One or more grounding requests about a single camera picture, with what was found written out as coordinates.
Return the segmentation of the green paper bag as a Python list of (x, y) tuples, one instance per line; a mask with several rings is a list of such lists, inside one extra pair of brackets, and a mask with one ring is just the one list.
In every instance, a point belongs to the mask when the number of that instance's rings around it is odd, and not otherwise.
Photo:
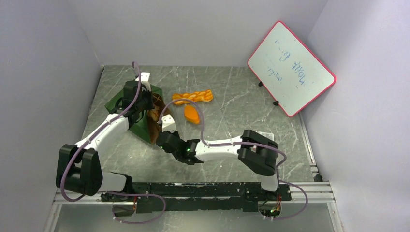
[(154, 144), (161, 132), (157, 123), (159, 115), (165, 107), (162, 89), (157, 86), (141, 84), (140, 92), (137, 93), (138, 82), (128, 81), (108, 103), (106, 110), (112, 114), (120, 114), (133, 101), (137, 94), (134, 105), (126, 112), (125, 118), (129, 120), (129, 130), (142, 140)]

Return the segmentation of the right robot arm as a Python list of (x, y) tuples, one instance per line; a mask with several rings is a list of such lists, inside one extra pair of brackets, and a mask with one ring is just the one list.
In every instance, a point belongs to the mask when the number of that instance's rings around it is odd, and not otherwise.
[(182, 140), (176, 132), (161, 132), (156, 145), (182, 163), (194, 165), (210, 160), (238, 159), (261, 176), (261, 195), (273, 200), (279, 194), (276, 163), (278, 145), (271, 139), (253, 131), (225, 140)]

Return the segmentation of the braided fake bread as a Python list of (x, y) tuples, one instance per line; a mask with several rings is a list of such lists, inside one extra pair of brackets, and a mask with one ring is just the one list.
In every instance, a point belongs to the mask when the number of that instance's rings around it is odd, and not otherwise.
[(183, 105), (190, 103), (189, 101), (182, 99), (190, 99), (194, 102), (210, 102), (214, 99), (214, 96), (210, 89), (191, 93), (174, 93), (172, 95), (172, 100), (176, 100), (176, 102), (174, 102), (174, 105)]

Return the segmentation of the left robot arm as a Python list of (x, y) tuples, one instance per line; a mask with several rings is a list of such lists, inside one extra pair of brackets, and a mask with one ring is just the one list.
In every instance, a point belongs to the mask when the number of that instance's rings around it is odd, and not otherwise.
[(114, 191), (122, 201), (134, 194), (130, 176), (102, 171), (100, 156), (126, 131), (135, 131), (154, 108), (148, 76), (126, 82), (105, 121), (90, 135), (74, 145), (59, 150), (56, 186), (64, 196), (67, 191), (93, 196)]

